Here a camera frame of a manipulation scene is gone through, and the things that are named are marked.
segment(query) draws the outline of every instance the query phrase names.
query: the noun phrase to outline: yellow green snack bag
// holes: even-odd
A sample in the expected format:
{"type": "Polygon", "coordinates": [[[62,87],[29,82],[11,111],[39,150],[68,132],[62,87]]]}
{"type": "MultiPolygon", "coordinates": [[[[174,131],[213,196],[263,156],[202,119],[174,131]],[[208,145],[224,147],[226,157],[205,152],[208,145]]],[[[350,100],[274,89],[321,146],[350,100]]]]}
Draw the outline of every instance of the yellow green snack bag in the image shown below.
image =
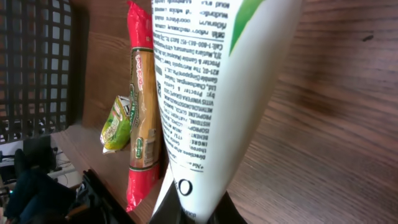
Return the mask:
{"type": "Polygon", "coordinates": [[[117,96],[101,132],[103,154],[122,149],[130,139],[130,99],[117,96]]]}

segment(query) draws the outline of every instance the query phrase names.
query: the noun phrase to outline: wooden surface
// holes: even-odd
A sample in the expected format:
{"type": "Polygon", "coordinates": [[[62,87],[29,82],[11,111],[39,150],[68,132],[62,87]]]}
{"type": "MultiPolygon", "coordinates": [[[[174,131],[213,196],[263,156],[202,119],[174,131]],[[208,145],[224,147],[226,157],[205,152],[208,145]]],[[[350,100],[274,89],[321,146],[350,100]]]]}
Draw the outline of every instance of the wooden surface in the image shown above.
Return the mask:
{"type": "MultiPolygon", "coordinates": [[[[129,88],[126,0],[73,2],[91,19],[83,125],[53,137],[125,206],[129,151],[103,156],[99,136],[129,88]]],[[[307,1],[229,193],[248,223],[398,223],[397,0],[307,1]]]]}

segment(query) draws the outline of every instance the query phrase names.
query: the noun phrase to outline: cracker package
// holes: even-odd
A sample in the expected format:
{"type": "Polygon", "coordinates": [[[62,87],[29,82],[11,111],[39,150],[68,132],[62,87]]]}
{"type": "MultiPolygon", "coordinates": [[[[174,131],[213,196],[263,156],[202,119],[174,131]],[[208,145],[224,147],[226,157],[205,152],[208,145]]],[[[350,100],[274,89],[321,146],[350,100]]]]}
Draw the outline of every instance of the cracker package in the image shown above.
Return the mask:
{"type": "Polygon", "coordinates": [[[131,160],[127,211],[134,210],[159,178],[161,122],[157,103],[152,21],[129,2],[127,26],[131,40],[131,160]]]}
{"type": "Polygon", "coordinates": [[[103,154],[122,149],[130,139],[130,99],[117,96],[101,132],[103,154]]]}

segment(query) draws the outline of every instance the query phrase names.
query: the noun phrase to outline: black metal grid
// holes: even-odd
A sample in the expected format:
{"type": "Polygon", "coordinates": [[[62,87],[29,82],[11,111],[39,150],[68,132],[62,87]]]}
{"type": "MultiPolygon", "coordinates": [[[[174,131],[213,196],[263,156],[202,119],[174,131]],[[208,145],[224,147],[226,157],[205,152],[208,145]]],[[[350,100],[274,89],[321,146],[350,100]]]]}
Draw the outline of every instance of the black metal grid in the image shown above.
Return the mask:
{"type": "Polygon", "coordinates": [[[0,0],[0,144],[67,127],[69,0],[0,0]]]}

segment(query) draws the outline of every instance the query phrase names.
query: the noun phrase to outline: squeeze tube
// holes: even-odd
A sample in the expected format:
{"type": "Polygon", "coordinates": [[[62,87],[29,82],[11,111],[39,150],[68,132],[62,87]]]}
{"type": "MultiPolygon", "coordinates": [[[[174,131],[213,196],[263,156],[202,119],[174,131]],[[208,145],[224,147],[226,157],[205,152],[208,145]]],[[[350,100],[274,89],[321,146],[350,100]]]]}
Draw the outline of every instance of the squeeze tube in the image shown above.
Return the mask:
{"type": "Polygon", "coordinates": [[[302,0],[152,0],[156,85],[184,212],[206,223],[271,97],[302,0]]]}

